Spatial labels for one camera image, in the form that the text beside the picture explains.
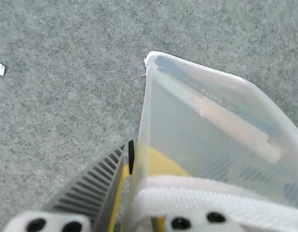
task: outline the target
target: black hole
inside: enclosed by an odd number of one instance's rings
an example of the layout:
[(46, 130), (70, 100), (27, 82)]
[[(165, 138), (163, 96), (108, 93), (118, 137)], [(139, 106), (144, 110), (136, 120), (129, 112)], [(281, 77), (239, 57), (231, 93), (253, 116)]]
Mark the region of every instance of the black hole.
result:
[(188, 219), (184, 217), (177, 217), (171, 222), (171, 227), (174, 230), (186, 230), (191, 228), (191, 223)]
[(81, 229), (82, 225), (79, 222), (72, 221), (64, 226), (62, 232), (80, 232)]
[(31, 221), (27, 226), (27, 232), (38, 232), (43, 229), (45, 226), (46, 221), (43, 218), (38, 218)]
[(222, 223), (226, 221), (226, 218), (217, 212), (211, 212), (207, 214), (207, 219), (211, 223)]

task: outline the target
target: white plastic edge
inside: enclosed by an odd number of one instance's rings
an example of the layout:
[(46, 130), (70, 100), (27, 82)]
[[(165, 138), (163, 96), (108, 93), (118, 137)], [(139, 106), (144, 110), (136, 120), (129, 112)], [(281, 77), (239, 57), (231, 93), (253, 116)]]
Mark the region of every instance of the white plastic edge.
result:
[(287, 115), (274, 103), (273, 100), (271, 100), (260, 88), (258, 88), (255, 84), (253, 84), (250, 81), (247, 81), (245, 79), (243, 79), (242, 77), (227, 73), (227, 72), (223, 72), (220, 70), (216, 70), (216, 69), (212, 69), (200, 64), (196, 64), (194, 62), (179, 58), (179, 57), (175, 57), (173, 55), (164, 53), (164, 52), (159, 52), (159, 51), (151, 51), (149, 53), (146, 54), (145, 58), (144, 58), (144, 63), (145, 63), (145, 67), (146, 67), (146, 76), (147, 75), (147, 71), (148, 71), (148, 65), (150, 60), (154, 59), (154, 57), (157, 56), (163, 56), (163, 57), (167, 57), (167, 58), (171, 58), (173, 60), (185, 63), (187, 65), (191, 65), (194, 67), (197, 67), (199, 69), (202, 70), (206, 70), (215, 74), (219, 74), (219, 75), (223, 75), (226, 76), (228, 78), (234, 79), (236, 81), (240, 81), (246, 85), (248, 85), (258, 96), (260, 96), (262, 98), (262, 100), (264, 101), (264, 104), (267, 106), (267, 108), (270, 111), (275, 112), (275, 117), (278, 121), (280, 121), (281, 123), (283, 123), (288, 130), (286, 130), (285, 132), (288, 134), (288, 136), (290, 136), (291, 138), (293, 138), (294, 142), (298, 145), (298, 128), (295, 126), (295, 124), (287, 117)]
[(125, 231), (134, 231), (145, 218), (207, 208), (222, 212), (244, 226), (298, 232), (298, 209), (243, 196), (185, 188), (140, 191), (127, 212)]

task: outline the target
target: floor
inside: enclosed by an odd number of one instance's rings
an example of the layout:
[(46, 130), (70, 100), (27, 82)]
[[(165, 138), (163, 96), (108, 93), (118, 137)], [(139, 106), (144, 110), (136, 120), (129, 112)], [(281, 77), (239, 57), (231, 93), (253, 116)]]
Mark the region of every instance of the floor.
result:
[(298, 0), (0, 0), (0, 231), (137, 138), (150, 50), (250, 80), (298, 127)]

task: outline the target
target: gray carpet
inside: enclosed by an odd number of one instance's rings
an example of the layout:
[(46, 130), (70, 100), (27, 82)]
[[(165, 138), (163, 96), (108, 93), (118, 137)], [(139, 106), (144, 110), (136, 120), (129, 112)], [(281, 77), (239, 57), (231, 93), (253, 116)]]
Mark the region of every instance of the gray carpet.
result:
[(143, 57), (242, 76), (298, 127), (298, 0), (0, 0), (0, 230), (136, 138)]

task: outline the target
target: ribbed plastic surface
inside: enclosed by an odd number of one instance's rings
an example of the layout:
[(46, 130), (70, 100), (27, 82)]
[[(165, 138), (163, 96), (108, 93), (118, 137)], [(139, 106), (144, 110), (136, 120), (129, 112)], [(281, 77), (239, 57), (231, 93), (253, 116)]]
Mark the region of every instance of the ribbed plastic surface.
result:
[(128, 144), (124, 144), (80, 172), (42, 210), (86, 215), (93, 231), (106, 231), (122, 166), (127, 162)]
[[(269, 97), (240, 77), (167, 54), (151, 52), (145, 63), (133, 186), (178, 173), (298, 208), (298, 129)], [(157, 153), (186, 173), (150, 162)]]

